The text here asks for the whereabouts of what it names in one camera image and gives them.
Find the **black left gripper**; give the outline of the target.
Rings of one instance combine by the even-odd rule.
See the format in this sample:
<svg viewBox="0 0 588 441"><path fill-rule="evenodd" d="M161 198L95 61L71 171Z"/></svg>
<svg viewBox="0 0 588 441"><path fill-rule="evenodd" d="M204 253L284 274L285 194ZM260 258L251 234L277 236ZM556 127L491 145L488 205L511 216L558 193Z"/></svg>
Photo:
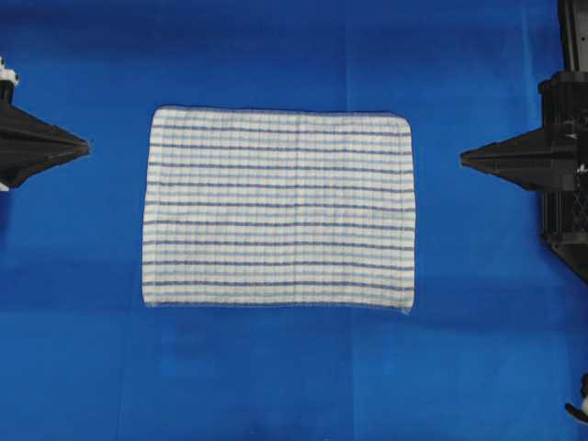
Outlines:
<svg viewBox="0 0 588 441"><path fill-rule="evenodd" d="M58 165L70 163L89 154L88 142L58 126L51 125L10 105L19 75L0 58L1 146L6 148L55 147L74 151L11 165L1 166L1 184L6 188L20 187L30 177Z"/></svg>

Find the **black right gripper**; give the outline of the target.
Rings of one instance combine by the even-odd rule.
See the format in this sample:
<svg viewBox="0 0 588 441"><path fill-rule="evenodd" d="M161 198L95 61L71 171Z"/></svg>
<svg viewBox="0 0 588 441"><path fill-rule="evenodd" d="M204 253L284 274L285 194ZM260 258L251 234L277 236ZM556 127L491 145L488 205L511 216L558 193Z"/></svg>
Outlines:
<svg viewBox="0 0 588 441"><path fill-rule="evenodd" d="M542 190L546 243L586 243L587 73L557 72L538 90L542 129L465 151L461 164L526 190ZM538 158L552 162L524 160Z"/></svg>

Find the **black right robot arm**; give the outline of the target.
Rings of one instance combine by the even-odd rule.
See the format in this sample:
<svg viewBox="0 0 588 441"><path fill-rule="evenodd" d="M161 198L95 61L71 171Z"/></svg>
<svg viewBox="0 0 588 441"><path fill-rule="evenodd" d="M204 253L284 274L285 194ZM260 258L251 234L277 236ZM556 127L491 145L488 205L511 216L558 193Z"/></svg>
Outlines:
<svg viewBox="0 0 588 441"><path fill-rule="evenodd" d="M460 155L462 165L543 194L542 239L587 242L572 209L587 191L587 3L559 1L564 69L538 85L542 127Z"/></svg>

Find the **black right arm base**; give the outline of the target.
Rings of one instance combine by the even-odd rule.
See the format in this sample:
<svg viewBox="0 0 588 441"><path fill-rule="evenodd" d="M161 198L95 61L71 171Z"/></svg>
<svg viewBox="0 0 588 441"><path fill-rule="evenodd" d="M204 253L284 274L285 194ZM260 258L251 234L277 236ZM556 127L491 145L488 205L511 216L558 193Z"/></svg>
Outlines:
<svg viewBox="0 0 588 441"><path fill-rule="evenodd" d="M550 250L584 283L588 282L586 243L551 243Z"/></svg>

